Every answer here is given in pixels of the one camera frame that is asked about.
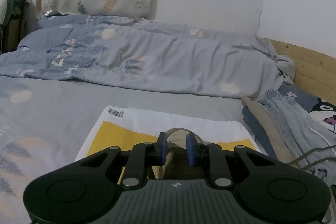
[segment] white logo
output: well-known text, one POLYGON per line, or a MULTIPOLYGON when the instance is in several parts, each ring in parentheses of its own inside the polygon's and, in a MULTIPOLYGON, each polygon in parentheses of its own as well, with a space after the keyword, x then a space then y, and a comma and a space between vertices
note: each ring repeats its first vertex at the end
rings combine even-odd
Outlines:
POLYGON ((172 184, 172 186, 174 186, 174 187, 180 187, 180 186, 182 186, 182 184, 181 183, 179 183, 178 181, 176 181, 175 183, 173 183, 172 184))

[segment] silver screw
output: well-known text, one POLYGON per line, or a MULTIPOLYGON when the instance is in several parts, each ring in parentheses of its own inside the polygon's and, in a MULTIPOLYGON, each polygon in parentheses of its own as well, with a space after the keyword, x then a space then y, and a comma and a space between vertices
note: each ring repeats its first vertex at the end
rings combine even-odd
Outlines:
POLYGON ((220 187, 227 187, 230 186, 232 181, 227 178, 219 178, 215 180, 215 184, 220 186, 220 187))
POLYGON ((127 187, 136 186, 139 184, 139 180, 136 178, 126 178, 123 180, 123 184, 127 187))

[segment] green pineapple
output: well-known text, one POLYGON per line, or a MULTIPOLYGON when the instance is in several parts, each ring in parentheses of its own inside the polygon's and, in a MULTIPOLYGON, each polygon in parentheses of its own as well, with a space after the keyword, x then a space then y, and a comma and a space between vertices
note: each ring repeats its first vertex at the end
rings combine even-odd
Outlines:
POLYGON ((86 10, 83 4, 81 4, 81 1, 77 3, 78 5, 78 11, 82 14, 85 15, 86 14, 86 10))

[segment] cartoon paw print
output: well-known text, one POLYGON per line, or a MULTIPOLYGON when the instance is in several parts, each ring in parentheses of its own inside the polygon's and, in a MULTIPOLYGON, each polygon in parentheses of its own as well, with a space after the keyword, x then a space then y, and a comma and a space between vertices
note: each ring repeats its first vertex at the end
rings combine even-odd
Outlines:
POLYGON ((293 92, 289 92, 289 93, 287 93, 287 95, 288 95, 288 97, 292 97, 292 98, 296 98, 297 96, 296 96, 296 93, 293 93, 293 92))

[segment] white polka dot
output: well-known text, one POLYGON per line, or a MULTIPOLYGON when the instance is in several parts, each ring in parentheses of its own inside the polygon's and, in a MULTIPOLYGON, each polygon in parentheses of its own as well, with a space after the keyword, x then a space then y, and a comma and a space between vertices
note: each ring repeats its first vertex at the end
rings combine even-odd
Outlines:
POLYGON ((203 36, 201 30, 199 30, 199 29, 191 29, 190 34, 194 35, 194 36, 197 36, 198 38, 201 38, 203 36))
POLYGON ((116 35, 116 31, 114 29, 105 29, 103 30, 101 37, 102 39, 109 39, 116 35))
POLYGON ((238 94, 240 92, 239 87, 233 83, 222 83, 220 85, 221 91, 230 93, 230 94, 238 94))
POLYGON ((29 90, 23 90, 12 95, 10 101, 12 103, 21 103, 28 101, 32 97, 32 92, 29 90))

